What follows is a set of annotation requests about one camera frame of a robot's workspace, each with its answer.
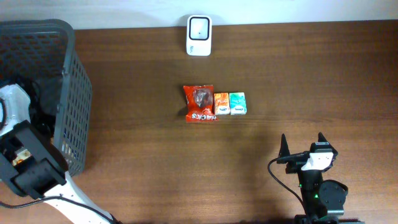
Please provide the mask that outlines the green tissue pack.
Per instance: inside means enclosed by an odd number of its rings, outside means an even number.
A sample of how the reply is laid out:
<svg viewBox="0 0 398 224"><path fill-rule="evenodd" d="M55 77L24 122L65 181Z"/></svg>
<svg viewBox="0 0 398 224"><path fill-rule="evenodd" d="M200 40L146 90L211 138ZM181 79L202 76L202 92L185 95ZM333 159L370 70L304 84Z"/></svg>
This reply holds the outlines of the green tissue pack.
<svg viewBox="0 0 398 224"><path fill-rule="evenodd" d="M246 97L243 92L229 93L230 114L244 115L247 113Z"/></svg>

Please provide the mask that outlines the orange tissue pack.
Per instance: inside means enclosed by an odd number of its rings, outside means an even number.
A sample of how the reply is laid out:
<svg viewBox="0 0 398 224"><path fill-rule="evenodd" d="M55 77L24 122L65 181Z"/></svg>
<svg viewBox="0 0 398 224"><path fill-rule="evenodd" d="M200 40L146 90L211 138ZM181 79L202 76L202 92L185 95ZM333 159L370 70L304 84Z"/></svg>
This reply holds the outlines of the orange tissue pack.
<svg viewBox="0 0 398 224"><path fill-rule="evenodd" d="M215 115L230 114L229 93L215 93Z"/></svg>

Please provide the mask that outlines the red snack bag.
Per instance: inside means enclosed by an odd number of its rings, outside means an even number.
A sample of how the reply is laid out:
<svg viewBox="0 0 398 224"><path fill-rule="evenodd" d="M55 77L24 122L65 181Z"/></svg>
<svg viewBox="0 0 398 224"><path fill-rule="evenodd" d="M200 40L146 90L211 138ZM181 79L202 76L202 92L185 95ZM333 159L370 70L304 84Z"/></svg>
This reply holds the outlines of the red snack bag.
<svg viewBox="0 0 398 224"><path fill-rule="evenodd" d="M183 90L185 92L188 109L188 113L185 117L186 122L210 122L218 119L213 111L213 85L184 86Z"/></svg>

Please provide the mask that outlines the yellow wet wipes pack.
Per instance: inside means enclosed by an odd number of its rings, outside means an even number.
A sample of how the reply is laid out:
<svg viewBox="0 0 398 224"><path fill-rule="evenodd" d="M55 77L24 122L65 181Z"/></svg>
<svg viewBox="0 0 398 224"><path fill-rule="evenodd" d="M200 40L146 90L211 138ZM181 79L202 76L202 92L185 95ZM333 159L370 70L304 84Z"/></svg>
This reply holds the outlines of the yellow wet wipes pack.
<svg viewBox="0 0 398 224"><path fill-rule="evenodd" d="M28 159L30 156L31 156L31 153L29 152L28 149L21 148L18 151L16 151L16 158L12 161L12 165L16 166L16 165L22 163L26 159Z"/></svg>

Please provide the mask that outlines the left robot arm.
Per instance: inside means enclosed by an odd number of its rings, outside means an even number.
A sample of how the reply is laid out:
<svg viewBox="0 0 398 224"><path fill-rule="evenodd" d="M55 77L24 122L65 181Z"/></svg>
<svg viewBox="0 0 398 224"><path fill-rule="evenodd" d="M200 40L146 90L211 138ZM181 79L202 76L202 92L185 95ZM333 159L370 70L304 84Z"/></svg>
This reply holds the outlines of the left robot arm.
<svg viewBox="0 0 398 224"><path fill-rule="evenodd" d="M72 223L117 223L74 183L57 148L30 122L30 96L1 83L1 180L32 205L46 203Z"/></svg>

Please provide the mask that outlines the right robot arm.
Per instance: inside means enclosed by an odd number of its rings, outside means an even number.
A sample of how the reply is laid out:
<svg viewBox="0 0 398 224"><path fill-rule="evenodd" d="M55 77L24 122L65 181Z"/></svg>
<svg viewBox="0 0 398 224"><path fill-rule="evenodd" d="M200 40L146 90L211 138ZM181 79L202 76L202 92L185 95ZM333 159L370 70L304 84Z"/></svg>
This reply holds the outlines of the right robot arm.
<svg viewBox="0 0 398 224"><path fill-rule="evenodd" d="M318 133L318 141L310 145L310 149L292 154L289 150L286 136L281 135L278 156L267 165L271 177L283 188L292 193L303 207L304 214L296 215L294 223L299 224L340 224L361 223L360 220L342 220L344 204L349 189L345 184L336 180L325 180L323 173L333 167L338 151L329 143L322 133ZM285 164L286 174L298 175L298 195L291 188L281 182L271 171L271 164Z"/></svg>

